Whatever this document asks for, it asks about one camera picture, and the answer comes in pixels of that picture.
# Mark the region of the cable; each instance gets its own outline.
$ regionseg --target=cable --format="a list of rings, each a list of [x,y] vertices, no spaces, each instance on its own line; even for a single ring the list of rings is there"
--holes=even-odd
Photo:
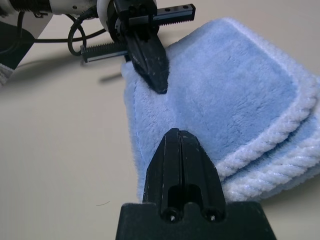
[[[22,37],[22,24],[24,21],[24,15],[25,15],[24,11],[19,12],[18,20],[16,24],[16,39],[14,40],[13,44],[9,48],[7,48],[6,50],[0,51],[0,55],[11,54],[14,51],[16,51],[20,46],[20,43],[19,41],[17,41],[17,39],[20,39]]]
[[[71,16],[70,14],[66,14],[66,16],[68,18],[70,18],[72,21],[73,21],[73,25],[71,26],[70,28],[70,31],[69,31],[69,35],[68,35],[68,49],[70,51],[70,53],[74,56],[81,56],[81,51],[75,51],[74,50],[74,47],[73,47],[73,39],[74,39],[74,35],[76,33],[76,30],[78,29],[81,33],[81,36],[82,36],[82,44],[84,47],[87,46],[87,37],[86,37],[86,34],[85,34],[85,31],[84,29],[82,28],[81,26],[81,23],[79,23],[78,19],[75,19],[73,16]]]
[[[93,17],[95,17],[95,18],[98,17],[97,6],[90,7],[88,10],[81,13],[80,16],[76,20],[73,20],[73,25],[70,28],[69,35],[68,35],[68,42],[67,42],[69,51],[72,55],[81,56],[81,51],[75,51],[74,47],[73,47],[73,40],[74,40],[76,30],[78,29],[80,31],[80,29],[82,28],[81,27],[82,22],[86,19],[90,19]],[[83,38],[83,40],[82,40],[83,46],[86,47],[87,46],[86,35],[82,35],[82,38]]]
[[[103,33],[105,33],[106,30],[105,29],[101,29],[99,31],[96,31],[88,36],[86,36],[86,39],[92,39],[96,36],[99,36]],[[82,37],[76,37],[73,39],[73,42],[80,42],[82,41],[83,38]],[[67,43],[68,39],[67,38],[57,38],[57,39],[23,39],[20,38],[19,42],[23,43],[23,44],[59,44],[59,43]]]
[[[68,49],[71,54],[75,56],[80,56],[81,52],[76,52],[73,48],[73,42],[80,42],[82,41],[83,46],[87,46],[87,40],[99,36],[106,32],[105,29],[101,29],[96,31],[88,36],[86,36],[84,29],[82,28],[81,24],[84,20],[89,18],[98,18],[97,7],[93,6],[90,7],[87,11],[82,13],[77,19],[75,19],[70,14],[66,14],[66,16],[73,21],[73,25],[70,28],[68,38],[57,38],[57,39],[24,39],[22,38],[22,24],[24,18],[24,12],[20,12],[18,15],[17,21],[17,32],[16,32],[16,39],[14,40],[13,44],[6,50],[0,51],[0,55],[2,54],[10,54],[14,52],[21,44],[34,44],[34,43],[68,43]],[[74,38],[76,30],[79,30],[81,33],[81,37]]]

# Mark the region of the white rope trim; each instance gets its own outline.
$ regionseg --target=white rope trim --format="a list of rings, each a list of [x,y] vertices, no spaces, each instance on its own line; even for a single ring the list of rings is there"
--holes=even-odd
[[[228,202],[245,201],[264,192],[273,190],[276,186],[286,184],[292,178],[304,174],[309,168],[320,162],[320,102],[314,109],[317,126],[312,137],[304,140],[286,156],[278,158],[272,164],[250,171],[244,177],[239,177],[222,186]]]
[[[248,37],[292,76],[297,87],[297,97],[268,130],[246,145],[241,146],[236,152],[227,155],[224,160],[216,164],[221,181],[225,177],[234,174],[238,169],[246,166],[250,161],[259,158],[263,153],[273,149],[276,144],[284,141],[289,133],[297,129],[301,121],[306,119],[310,114],[310,110],[316,104],[317,96],[315,77],[309,74],[301,65],[236,20],[232,18],[223,19]]]
[[[3,65],[2,63],[0,63],[0,68],[5,69],[9,72],[13,72],[14,70],[6,65]]]

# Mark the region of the folded towel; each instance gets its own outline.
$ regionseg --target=folded towel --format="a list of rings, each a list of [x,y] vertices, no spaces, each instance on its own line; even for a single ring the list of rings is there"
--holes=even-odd
[[[131,62],[122,66],[140,199],[171,128],[198,138],[227,201],[268,197],[317,173],[309,172],[320,159],[317,110],[308,117],[317,100],[314,75],[231,18],[205,24],[167,55],[165,95],[149,89]]]

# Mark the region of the toothed rack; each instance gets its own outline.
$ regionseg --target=toothed rack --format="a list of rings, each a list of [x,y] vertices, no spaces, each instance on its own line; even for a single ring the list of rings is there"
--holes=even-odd
[[[138,16],[128,19],[129,27],[149,24],[152,26],[165,26],[193,21],[195,19],[196,7],[193,4],[166,7],[157,10],[157,14],[152,16]],[[111,42],[92,47],[81,46],[81,55],[85,63],[97,61],[128,54],[127,45],[124,41]]]

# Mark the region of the tabletop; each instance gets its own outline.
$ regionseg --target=tabletop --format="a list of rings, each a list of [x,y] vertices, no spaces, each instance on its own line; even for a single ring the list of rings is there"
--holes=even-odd
[[[158,0],[158,6],[189,4]],[[162,27],[165,46],[233,17],[320,75],[320,1],[197,0],[193,22]],[[39,38],[66,38],[55,15]],[[98,20],[83,24],[87,34]],[[107,33],[89,41],[106,43]],[[66,44],[35,44],[0,92],[0,239],[115,239],[121,205],[138,202],[122,57],[83,64]],[[262,201],[279,240],[319,239],[320,177]]]

